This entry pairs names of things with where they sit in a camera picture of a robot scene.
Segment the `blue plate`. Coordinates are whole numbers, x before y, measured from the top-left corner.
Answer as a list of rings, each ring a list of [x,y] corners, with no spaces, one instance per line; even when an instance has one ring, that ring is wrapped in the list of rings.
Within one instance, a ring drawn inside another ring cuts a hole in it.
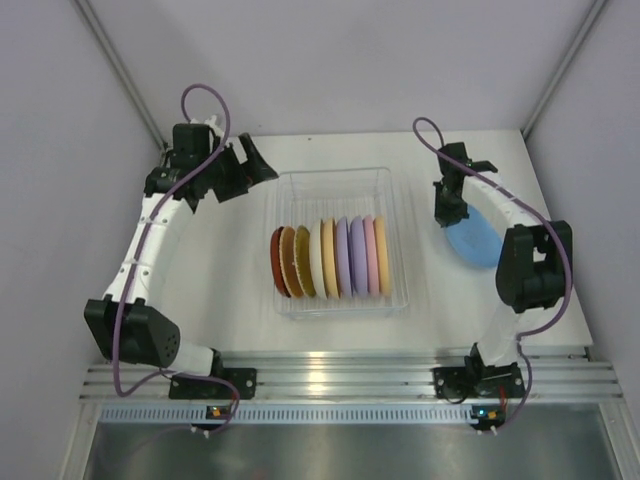
[[[469,265],[482,269],[498,266],[503,240],[477,209],[469,206],[468,217],[444,232],[455,253]]]

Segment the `tan yellow plate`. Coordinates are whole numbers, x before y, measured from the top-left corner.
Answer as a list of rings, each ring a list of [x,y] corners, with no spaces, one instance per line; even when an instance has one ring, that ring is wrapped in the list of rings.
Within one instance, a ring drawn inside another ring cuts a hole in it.
[[[387,249],[387,238],[385,232],[385,221],[383,216],[377,216],[374,219],[374,233],[376,239],[380,292],[383,296],[389,297],[392,292],[392,285]]]

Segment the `pink plate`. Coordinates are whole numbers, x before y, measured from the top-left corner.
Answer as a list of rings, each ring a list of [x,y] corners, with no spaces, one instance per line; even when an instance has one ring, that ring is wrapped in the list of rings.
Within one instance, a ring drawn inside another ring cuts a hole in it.
[[[374,220],[371,215],[363,219],[365,234],[366,258],[368,269],[368,291],[371,296],[380,294],[380,280],[377,259],[377,245],[374,230]]]

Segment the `purple plate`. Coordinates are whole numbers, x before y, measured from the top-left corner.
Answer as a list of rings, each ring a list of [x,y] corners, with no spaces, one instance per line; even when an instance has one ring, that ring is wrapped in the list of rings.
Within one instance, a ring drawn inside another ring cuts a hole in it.
[[[356,216],[350,224],[351,276],[354,291],[361,297],[369,294],[368,261],[364,224],[361,216]]]

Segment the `clear wire dish rack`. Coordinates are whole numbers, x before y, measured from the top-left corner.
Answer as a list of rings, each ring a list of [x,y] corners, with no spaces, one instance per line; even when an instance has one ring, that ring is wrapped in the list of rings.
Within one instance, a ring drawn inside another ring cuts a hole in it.
[[[335,225],[340,218],[346,217],[349,231],[356,216],[364,219],[371,215],[373,220],[383,216],[387,238],[389,267],[392,292],[389,297],[359,296],[353,288],[353,296],[340,298],[289,298],[282,296],[274,285],[275,309],[278,313],[291,318],[319,317],[348,314],[371,315],[379,313],[389,315],[403,309],[408,303],[406,276],[402,259],[401,243],[396,211],[392,175],[386,168],[361,168],[348,170],[322,170],[285,172],[277,180],[276,221],[267,233],[270,245],[272,233],[280,226],[300,225],[309,231],[313,224],[321,219],[323,223],[330,217]]]

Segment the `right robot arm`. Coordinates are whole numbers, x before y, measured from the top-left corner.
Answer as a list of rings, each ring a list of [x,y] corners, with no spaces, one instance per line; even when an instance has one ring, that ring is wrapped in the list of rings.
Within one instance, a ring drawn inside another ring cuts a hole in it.
[[[472,348],[480,363],[466,372],[469,389],[490,396],[503,384],[499,367],[515,362],[516,341],[542,311],[568,298],[572,230],[548,221],[503,185],[489,161],[474,161],[464,143],[437,151],[436,222],[454,251],[474,266],[491,268],[500,305]]]

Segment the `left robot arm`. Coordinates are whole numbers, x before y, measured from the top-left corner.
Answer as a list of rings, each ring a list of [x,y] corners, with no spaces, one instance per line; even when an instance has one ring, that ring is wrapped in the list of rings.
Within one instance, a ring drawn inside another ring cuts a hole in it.
[[[103,297],[90,299],[85,321],[109,361],[143,364],[186,373],[205,397],[225,388],[219,353],[183,338],[180,327],[159,309],[169,268],[180,238],[201,200],[213,193],[225,202],[277,178],[251,136],[238,140],[246,159],[211,120],[179,123],[172,131],[167,163],[145,179],[142,207],[131,243]]]

